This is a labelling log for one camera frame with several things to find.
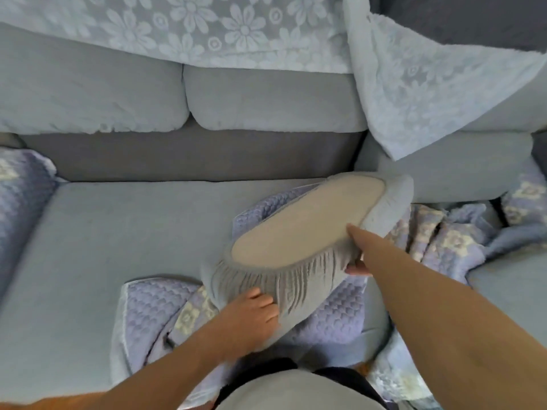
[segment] gray sofa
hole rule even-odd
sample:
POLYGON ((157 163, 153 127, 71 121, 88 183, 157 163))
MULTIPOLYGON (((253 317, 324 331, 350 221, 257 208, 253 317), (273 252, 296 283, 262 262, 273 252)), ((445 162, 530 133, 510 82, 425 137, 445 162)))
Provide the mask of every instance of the gray sofa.
POLYGON ((260 199, 353 166, 412 175, 418 202, 493 199, 529 157, 530 133, 547 126, 544 71, 394 162, 366 135, 351 75, 183 71, 2 24, 0 52, 0 145, 37 150, 72 181, 46 207, 0 306, 8 401, 109 388, 120 286, 197 279, 233 217, 260 199))

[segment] hand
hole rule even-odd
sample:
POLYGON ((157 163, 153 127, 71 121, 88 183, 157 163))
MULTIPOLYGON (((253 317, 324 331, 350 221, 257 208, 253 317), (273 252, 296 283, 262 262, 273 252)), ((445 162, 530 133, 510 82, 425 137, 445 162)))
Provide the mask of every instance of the hand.
POLYGON ((260 348, 279 326, 279 306, 259 288, 249 289, 230 302, 200 330, 205 342, 221 354, 221 361, 235 361, 260 348))
POLYGON ((361 259, 355 261, 354 265, 348 265, 346 267, 346 273, 349 275, 372 276, 370 270, 366 267, 365 262, 362 259, 364 258, 366 250, 372 246, 373 242, 377 243, 378 239, 382 241, 383 239, 374 233, 370 233, 352 224, 348 224, 346 226, 346 230, 355 245, 363 252, 361 259))

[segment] sofa armrest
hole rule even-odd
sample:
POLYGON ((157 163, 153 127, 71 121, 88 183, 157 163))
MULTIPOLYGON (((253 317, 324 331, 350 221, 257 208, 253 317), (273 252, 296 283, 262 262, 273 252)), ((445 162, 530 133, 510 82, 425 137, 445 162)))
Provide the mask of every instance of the sofa armrest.
POLYGON ((57 185, 34 151, 0 147, 0 300, 57 185))

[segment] person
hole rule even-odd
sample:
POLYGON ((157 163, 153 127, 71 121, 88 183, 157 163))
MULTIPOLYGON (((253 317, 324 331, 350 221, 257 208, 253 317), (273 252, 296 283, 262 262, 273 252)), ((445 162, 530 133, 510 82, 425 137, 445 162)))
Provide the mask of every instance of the person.
MULTIPOLYGON (((372 275, 423 379, 444 410, 547 408, 547 349, 469 287, 414 261, 372 233, 348 225, 362 260, 349 274, 372 275)), ((257 350, 278 326, 278 307, 254 288, 85 410, 175 410, 209 372, 257 350)), ((218 410, 380 410, 381 398, 351 369, 309 373, 286 362, 251 369, 222 391, 218 410)))

